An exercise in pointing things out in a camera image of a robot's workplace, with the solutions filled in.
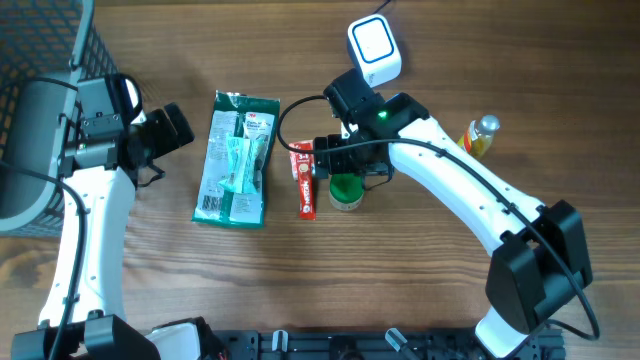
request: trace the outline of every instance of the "black cable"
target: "black cable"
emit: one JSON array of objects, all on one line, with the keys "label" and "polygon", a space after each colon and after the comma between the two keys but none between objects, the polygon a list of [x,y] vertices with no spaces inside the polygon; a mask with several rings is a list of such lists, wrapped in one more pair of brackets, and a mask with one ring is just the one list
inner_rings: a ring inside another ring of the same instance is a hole
[{"label": "black cable", "polygon": [[159,167],[157,167],[157,166],[155,166],[153,164],[149,164],[149,165],[147,165],[147,167],[149,169],[155,171],[156,174],[149,181],[147,181],[146,183],[139,184],[138,187],[147,187],[147,186],[151,185],[152,182],[158,181],[160,179],[164,179],[164,177],[167,176],[167,173],[164,170],[160,169]]},{"label": "black cable", "polygon": [[576,281],[573,274],[571,273],[571,270],[569,270],[569,268],[567,267],[567,264],[564,262],[564,260],[562,260],[560,255],[558,255],[555,249],[553,249],[553,247],[542,236],[542,234],[540,234],[533,227],[531,222],[520,212],[520,210],[517,209],[515,204],[509,202],[509,200],[504,195],[502,195],[493,185],[491,185],[485,178],[483,178],[480,174],[478,174],[472,167],[467,165],[464,161],[460,160],[459,158],[451,155],[446,149],[440,148],[428,142],[414,140],[414,139],[404,139],[404,138],[369,140],[369,141],[365,141],[357,144],[350,144],[350,145],[345,145],[338,148],[323,149],[323,150],[300,150],[300,149],[296,149],[289,146],[287,142],[284,141],[284,139],[282,138],[282,133],[281,133],[282,122],[285,116],[287,116],[287,114],[291,110],[293,110],[293,108],[295,108],[296,106],[302,103],[312,101],[312,100],[320,100],[320,99],[325,99],[325,97],[323,95],[314,95],[314,96],[309,96],[309,97],[300,99],[294,102],[293,104],[289,105],[289,107],[287,107],[282,112],[282,114],[280,115],[280,118],[278,119],[278,124],[276,125],[276,135],[278,137],[278,140],[280,141],[280,144],[282,144],[282,146],[285,149],[295,153],[300,153],[300,154],[324,155],[324,154],[329,154],[334,152],[351,150],[361,146],[400,143],[400,144],[420,146],[435,152],[437,156],[447,158],[449,161],[453,162],[454,164],[458,165],[463,170],[465,170],[469,175],[471,175],[474,179],[476,179],[482,186],[484,186],[487,190],[489,190],[489,192],[497,198],[498,202],[500,202],[507,208],[506,210],[513,213],[513,215],[515,215],[518,218],[518,220],[520,220],[522,224],[524,224],[527,231],[529,231],[531,235],[533,235],[535,241],[541,244],[542,246],[544,246],[544,248],[549,252],[549,254],[551,254],[551,257],[560,266],[560,269],[562,270],[564,275],[567,277],[567,280],[569,281],[569,285],[571,285],[571,288],[573,289],[576,296],[578,297],[578,300],[580,300],[580,304],[582,304],[582,308],[584,309],[584,312],[587,315],[587,318],[589,319],[589,323],[591,324],[591,329],[593,330],[593,334],[586,334],[583,331],[580,331],[574,328],[573,326],[565,324],[558,320],[549,319],[547,320],[547,324],[559,326],[585,340],[594,341],[600,337],[600,326],[598,325],[598,320],[596,319],[596,315],[593,309],[591,308],[591,304],[589,304],[589,300],[584,294],[584,291],[582,291],[582,289],[580,288],[580,285],[578,285],[578,282]]},{"label": "black cable", "polygon": [[379,13],[379,12],[380,12],[380,10],[384,9],[384,7],[385,7],[385,6],[389,5],[389,3],[390,3],[391,1],[393,1],[393,0],[385,0],[385,2],[384,2],[382,5],[380,5],[380,6],[376,9],[376,11],[374,11],[373,13],[374,13],[374,14]]},{"label": "black cable", "polygon": [[385,180],[383,182],[380,182],[380,183],[377,183],[377,184],[375,184],[373,186],[370,186],[370,187],[367,187],[367,185],[364,183],[364,177],[362,177],[362,179],[363,179],[362,180],[362,188],[364,189],[364,191],[371,191],[371,190],[377,188],[378,186],[382,186],[384,184],[390,183],[393,178],[388,178],[387,180]]},{"label": "black cable", "polygon": [[60,325],[58,326],[58,332],[56,333],[56,337],[53,341],[53,345],[51,346],[51,351],[49,352],[49,360],[57,360],[58,353],[60,352],[60,348],[62,346],[62,334],[65,331],[67,326],[67,322],[69,322],[69,317],[71,316],[71,309],[73,308],[73,304],[77,301],[76,292],[78,287],[78,277],[80,274],[80,266],[82,265],[82,256],[84,253],[84,243],[86,240],[86,225],[87,225],[87,211],[84,208],[84,203],[80,198],[80,195],[73,190],[69,185],[64,182],[49,177],[44,174],[37,173],[35,171],[23,169],[21,167],[11,165],[0,160],[0,166],[8,169],[9,171],[17,172],[19,174],[31,176],[40,180],[48,181],[62,190],[69,193],[73,201],[76,203],[76,207],[78,208],[78,245],[76,247],[76,254],[73,260],[73,269],[71,271],[71,280],[69,283],[69,290],[67,291],[67,297],[64,303],[64,310],[62,312],[62,318],[60,319]]},{"label": "black cable", "polygon": [[71,89],[73,91],[78,91],[78,87],[77,86],[73,86],[73,85],[71,85],[71,84],[69,84],[67,82],[56,80],[56,79],[51,79],[51,78],[45,78],[45,77],[36,76],[36,77],[24,79],[24,80],[12,81],[12,82],[10,82],[10,83],[8,83],[6,85],[3,85],[0,88],[0,92],[4,91],[7,88],[13,87],[13,86],[18,86],[18,85],[23,84],[23,83],[36,82],[36,81],[48,82],[48,83],[51,83],[51,84],[56,84],[56,85],[60,85],[60,86],[66,87],[67,89]]}]

